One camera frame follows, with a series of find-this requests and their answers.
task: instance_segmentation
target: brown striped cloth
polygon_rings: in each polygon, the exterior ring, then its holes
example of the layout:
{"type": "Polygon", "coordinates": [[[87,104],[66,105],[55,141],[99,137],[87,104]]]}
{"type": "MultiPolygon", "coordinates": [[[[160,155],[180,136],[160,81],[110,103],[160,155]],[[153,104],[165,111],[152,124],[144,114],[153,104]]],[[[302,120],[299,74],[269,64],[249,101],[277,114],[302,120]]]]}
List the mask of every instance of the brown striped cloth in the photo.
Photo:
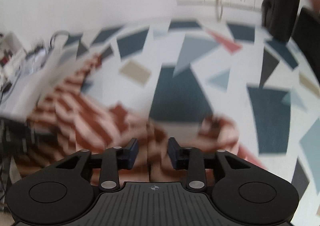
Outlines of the brown striped cloth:
{"type": "MultiPolygon", "coordinates": [[[[35,127],[57,131],[58,142],[40,143],[37,148],[29,149],[26,155],[15,157],[21,176],[34,173],[80,149],[90,149],[98,154],[113,146],[124,147],[132,138],[137,138],[138,156],[132,170],[119,171],[121,184],[125,181],[183,180],[186,171],[173,169],[167,154],[168,136],[161,127],[126,110],[120,103],[107,108],[80,93],[86,76],[100,66],[101,55],[96,54],[37,104],[28,120],[35,127]]],[[[197,147],[207,153],[226,149],[263,167],[239,144],[234,123],[222,117],[204,119],[197,137],[181,145],[197,147]]],[[[98,183],[99,172],[94,169],[92,184],[98,183]]],[[[213,184],[211,170],[207,170],[207,180],[209,185],[213,184]]]]}

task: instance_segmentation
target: patterned tablecloth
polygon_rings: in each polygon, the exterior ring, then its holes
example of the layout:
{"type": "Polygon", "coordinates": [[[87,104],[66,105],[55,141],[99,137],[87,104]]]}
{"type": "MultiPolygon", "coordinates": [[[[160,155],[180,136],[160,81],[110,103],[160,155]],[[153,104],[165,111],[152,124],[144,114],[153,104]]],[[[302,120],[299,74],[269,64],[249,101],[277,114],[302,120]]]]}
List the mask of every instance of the patterned tablecloth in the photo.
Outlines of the patterned tablecloth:
{"type": "Polygon", "coordinates": [[[66,39],[50,86],[102,52],[82,92],[160,123],[179,141],[208,113],[233,119],[241,144],[290,181],[300,204],[294,225],[319,225],[320,90],[293,41],[261,27],[214,21],[163,21],[108,27],[66,39]]]}

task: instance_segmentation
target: red triangle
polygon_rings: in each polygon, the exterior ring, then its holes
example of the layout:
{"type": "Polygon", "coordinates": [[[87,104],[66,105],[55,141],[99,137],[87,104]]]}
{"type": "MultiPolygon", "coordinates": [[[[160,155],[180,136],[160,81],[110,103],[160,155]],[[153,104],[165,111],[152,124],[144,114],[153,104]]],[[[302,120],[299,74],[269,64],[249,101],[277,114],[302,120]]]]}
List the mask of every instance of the red triangle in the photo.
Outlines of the red triangle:
{"type": "Polygon", "coordinates": [[[223,44],[223,46],[230,52],[230,53],[235,53],[236,51],[239,51],[242,49],[242,45],[236,44],[233,41],[227,39],[226,37],[222,37],[221,35],[211,31],[207,30],[207,32],[214,37],[214,39],[223,44]]]}

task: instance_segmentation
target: crosshair symbol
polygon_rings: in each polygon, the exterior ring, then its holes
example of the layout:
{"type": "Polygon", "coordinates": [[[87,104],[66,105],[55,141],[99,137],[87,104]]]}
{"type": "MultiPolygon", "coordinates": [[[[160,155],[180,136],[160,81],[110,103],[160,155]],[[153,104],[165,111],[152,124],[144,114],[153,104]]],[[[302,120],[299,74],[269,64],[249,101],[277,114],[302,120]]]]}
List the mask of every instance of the crosshair symbol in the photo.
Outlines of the crosshair symbol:
{"type": "Polygon", "coordinates": [[[151,186],[151,187],[149,187],[149,188],[151,188],[153,191],[155,191],[155,190],[158,190],[158,189],[161,188],[161,187],[156,186],[156,185],[153,185],[153,186],[151,186]]]}

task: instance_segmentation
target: black bottle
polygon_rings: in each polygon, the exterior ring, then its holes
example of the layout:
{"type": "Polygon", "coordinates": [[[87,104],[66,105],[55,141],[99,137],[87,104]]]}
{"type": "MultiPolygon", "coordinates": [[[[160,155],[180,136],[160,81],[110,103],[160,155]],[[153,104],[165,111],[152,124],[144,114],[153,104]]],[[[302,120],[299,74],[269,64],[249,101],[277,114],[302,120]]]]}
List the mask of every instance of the black bottle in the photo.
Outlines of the black bottle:
{"type": "Polygon", "coordinates": [[[270,34],[277,40],[288,42],[297,18],[300,0],[271,0],[270,34]]]}

